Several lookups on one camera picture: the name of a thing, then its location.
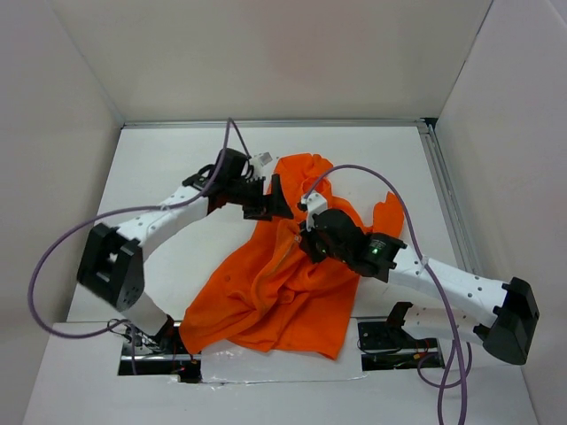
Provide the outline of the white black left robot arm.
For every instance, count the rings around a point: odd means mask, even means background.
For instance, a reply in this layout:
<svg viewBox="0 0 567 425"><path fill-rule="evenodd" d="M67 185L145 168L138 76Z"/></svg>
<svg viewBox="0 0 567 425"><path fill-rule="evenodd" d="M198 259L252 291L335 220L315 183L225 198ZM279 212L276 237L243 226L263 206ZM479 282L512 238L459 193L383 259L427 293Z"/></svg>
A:
<svg viewBox="0 0 567 425"><path fill-rule="evenodd" d="M145 261L182 229L226 204L241 206L247 220L291 218L278 175L271 177L270 193L264 191L263 168L271 160L267 152L249 158L227 149L157 209L115 227L98 223L89 232L78 283L133 323L153 352L167 352L178 333L171 316L145 291Z"/></svg>

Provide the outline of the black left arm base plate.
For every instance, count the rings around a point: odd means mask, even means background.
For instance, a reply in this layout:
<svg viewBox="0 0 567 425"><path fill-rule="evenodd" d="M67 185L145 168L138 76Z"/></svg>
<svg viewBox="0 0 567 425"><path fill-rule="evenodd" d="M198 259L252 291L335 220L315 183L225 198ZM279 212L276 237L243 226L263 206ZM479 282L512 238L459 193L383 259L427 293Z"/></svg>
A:
<svg viewBox="0 0 567 425"><path fill-rule="evenodd" d="M172 375L182 383L200 383L201 353L190 354L179 335L180 322L175 321L168 339L159 344L142 331L131 327L117 333L122 338L118 376Z"/></svg>

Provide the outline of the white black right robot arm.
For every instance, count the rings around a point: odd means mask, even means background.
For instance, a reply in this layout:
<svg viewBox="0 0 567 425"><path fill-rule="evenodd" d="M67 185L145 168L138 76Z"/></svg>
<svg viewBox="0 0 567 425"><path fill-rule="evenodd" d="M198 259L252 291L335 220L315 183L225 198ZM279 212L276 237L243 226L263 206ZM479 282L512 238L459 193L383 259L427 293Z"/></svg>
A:
<svg viewBox="0 0 567 425"><path fill-rule="evenodd" d="M334 259L355 274L416 290L448 302L463 342L481 345L503 362L528 359L540 311L531 285L486 279L435 259L385 233L357 226L345 212L320 206L300 226L300 248L314 262Z"/></svg>

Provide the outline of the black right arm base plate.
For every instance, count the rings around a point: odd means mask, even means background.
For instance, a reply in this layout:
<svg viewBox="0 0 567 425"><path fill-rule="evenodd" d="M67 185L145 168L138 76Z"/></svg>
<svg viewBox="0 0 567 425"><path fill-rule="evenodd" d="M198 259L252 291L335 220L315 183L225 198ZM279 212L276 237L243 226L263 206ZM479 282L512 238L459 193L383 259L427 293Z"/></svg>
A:
<svg viewBox="0 0 567 425"><path fill-rule="evenodd" d="M357 347L364 372L443 368L439 342L435 338L414 339L401 328L390 326L383 318L357 322Z"/></svg>

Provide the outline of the orange jacket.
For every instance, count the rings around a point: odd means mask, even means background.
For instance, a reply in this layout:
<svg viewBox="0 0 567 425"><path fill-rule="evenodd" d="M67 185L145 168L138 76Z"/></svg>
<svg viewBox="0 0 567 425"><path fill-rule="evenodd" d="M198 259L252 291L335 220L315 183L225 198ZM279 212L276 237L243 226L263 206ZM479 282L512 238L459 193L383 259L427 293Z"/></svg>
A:
<svg viewBox="0 0 567 425"><path fill-rule="evenodd" d="M211 274L187 308L180 337L195 354L228 340L259 352L314 352L338 358L343 347L360 277L334 259L314 264L299 248L297 204L314 187L330 207L363 224L352 205L317 178L332 168L318 154L280 158L279 175L293 219L260 221L248 242Z"/></svg>

